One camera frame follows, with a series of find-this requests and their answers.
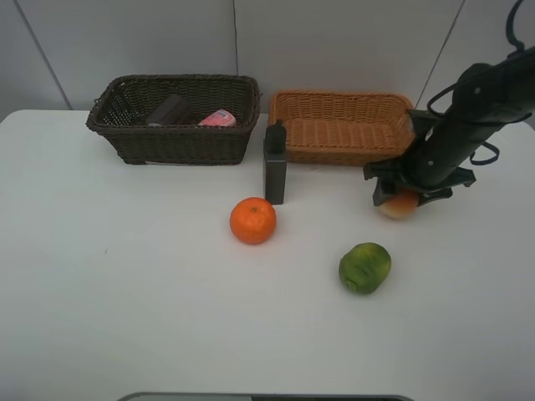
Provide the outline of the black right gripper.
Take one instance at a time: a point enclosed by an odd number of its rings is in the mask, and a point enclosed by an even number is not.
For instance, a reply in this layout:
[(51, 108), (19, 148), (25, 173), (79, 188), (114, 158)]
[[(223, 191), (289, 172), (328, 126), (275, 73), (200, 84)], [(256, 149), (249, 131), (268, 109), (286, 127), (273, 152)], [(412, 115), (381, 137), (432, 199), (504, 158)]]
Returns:
[(456, 167), (439, 184), (417, 184), (401, 167), (400, 157), (367, 163), (363, 168), (366, 180), (376, 179), (373, 193), (374, 206), (382, 206), (395, 198), (402, 189), (413, 190), (418, 194), (418, 207), (433, 201), (449, 199), (453, 195), (452, 188), (459, 185), (469, 187), (476, 182), (472, 170)]

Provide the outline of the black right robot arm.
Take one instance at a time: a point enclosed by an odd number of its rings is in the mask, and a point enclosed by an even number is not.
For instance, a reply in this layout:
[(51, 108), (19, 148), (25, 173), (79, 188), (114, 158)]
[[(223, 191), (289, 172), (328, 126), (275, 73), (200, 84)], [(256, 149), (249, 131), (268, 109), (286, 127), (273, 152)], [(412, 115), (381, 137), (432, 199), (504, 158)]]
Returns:
[(370, 162), (364, 178), (376, 179), (375, 206), (403, 190), (413, 190), (418, 204), (448, 199), (454, 187), (471, 186), (480, 147), (497, 153), (488, 139), (508, 124), (528, 119), (534, 111), (534, 50), (517, 51), (496, 65), (476, 63), (444, 89), (451, 105), (443, 114), (432, 108), (408, 112), (415, 138), (400, 156)]

